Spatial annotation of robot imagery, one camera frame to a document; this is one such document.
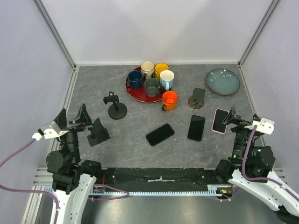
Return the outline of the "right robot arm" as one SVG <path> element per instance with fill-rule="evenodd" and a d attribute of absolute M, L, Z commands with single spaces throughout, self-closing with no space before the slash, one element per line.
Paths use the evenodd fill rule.
<path fill-rule="evenodd" d="M 231 157 L 220 160 L 214 170 L 218 183 L 230 183 L 264 202 L 285 224 L 299 222 L 299 195 L 273 170 L 275 157 L 270 146 L 255 146 L 255 140 L 271 135 L 274 121 L 254 114 L 251 122 L 241 119 L 231 107 L 223 124 L 234 124 Z"/>

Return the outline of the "black round-base phone stand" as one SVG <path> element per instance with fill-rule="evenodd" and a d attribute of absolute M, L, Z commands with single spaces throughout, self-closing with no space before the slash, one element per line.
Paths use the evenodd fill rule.
<path fill-rule="evenodd" d="M 112 103 L 108 109 L 108 115 L 114 120 L 119 120 L 124 118 L 127 115 L 127 107 L 119 102 L 120 99 L 118 95 L 115 95 L 112 91 L 109 92 L 109 95 L 103 98 L 103 102 L 107 105 Z"/>

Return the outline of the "black phone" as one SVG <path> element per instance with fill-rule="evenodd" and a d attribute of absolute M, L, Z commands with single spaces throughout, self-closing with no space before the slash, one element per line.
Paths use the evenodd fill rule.
<path fill-rule="evenodd" d="M 192 115 L 187 138 L 200 142 L 205 126 L 205 118 L 197 115 Z"/>

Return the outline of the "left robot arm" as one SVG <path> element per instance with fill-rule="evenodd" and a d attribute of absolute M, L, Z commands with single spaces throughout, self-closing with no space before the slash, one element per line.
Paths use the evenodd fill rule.
<path fill-rule="evenodd" d="M 93 185 L 102 180 L 101 164 L 80 158 L 78 133 L 92 125 L 86 105 L 82 104 L 77 116 L 67 121 L 62 109 L 54 120 L 42 128 L 45 139 L 56 139 L 60 149 L 46 157 L 47 171 L 52 174 L 53 205 L 52 224 L 79 223 L 85 203 Z"/>

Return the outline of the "pink case smartphone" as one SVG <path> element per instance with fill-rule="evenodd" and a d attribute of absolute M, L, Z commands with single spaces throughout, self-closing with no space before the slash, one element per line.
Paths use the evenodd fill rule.
<path fill-rule="evenodd" d="M 228 111 L 217 108 L 214 113 L 214 119 L 211 130 L 215 133 L 225 134 L 227 126 L 223 124 L 224 119 L 229 114 Z"/>

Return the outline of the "black angled phone stand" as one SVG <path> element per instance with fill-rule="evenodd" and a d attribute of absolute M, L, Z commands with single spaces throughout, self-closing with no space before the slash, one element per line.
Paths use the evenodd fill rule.
<path fill-rule="evenodd" d="M 99 118 L 97 118 L 92 123 L 92 126 L 87 129 L 91 132 L 91 134 L 87 136 L 91 147 L 110 139 L 107 129 L 102 125 Z"/>

